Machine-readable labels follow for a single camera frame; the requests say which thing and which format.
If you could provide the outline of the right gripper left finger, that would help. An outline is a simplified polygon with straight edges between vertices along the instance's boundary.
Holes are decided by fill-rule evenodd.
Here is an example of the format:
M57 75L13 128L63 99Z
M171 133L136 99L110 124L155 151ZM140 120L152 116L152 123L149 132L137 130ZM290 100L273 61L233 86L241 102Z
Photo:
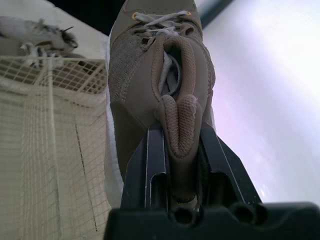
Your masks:
M170 163L160 124L151 125L128 162L120 207L169 210Z

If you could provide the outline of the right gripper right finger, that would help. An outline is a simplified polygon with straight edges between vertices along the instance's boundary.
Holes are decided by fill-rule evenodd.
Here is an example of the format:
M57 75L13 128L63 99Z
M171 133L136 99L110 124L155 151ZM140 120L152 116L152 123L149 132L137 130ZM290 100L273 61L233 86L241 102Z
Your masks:
M240 158L205 122L197 151L197 199L201 207L262 202Z

